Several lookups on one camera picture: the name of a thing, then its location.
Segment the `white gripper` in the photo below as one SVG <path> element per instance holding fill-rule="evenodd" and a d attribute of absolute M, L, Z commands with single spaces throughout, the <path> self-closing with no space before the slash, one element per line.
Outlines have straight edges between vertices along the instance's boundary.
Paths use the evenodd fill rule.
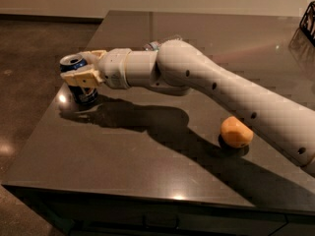
<path fill-rule="evenodd" d="M 111 89 L 128 89 L 126 79 L 126 60 L 131 53 L 129 48 L 82 51 L 80 55 L 95 66 L 84 66 L 77 70 L 64 72 L 61 78 L 68 86 L 81 88 L 98 88 L 105 83 Z"/>

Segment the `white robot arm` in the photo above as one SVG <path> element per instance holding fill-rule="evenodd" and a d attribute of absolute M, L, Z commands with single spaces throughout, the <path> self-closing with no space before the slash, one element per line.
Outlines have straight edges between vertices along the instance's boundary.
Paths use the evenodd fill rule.
<path fill-rule="evenodd" d="M 315 111 L 229 72 L 181 39 L 153 42 L 143 51 L 70 54 L 60 60 L 60 70 L 68 86 L 82 89 L 140 87 L 179 96 L 195 89 L 315 176 Z"/>

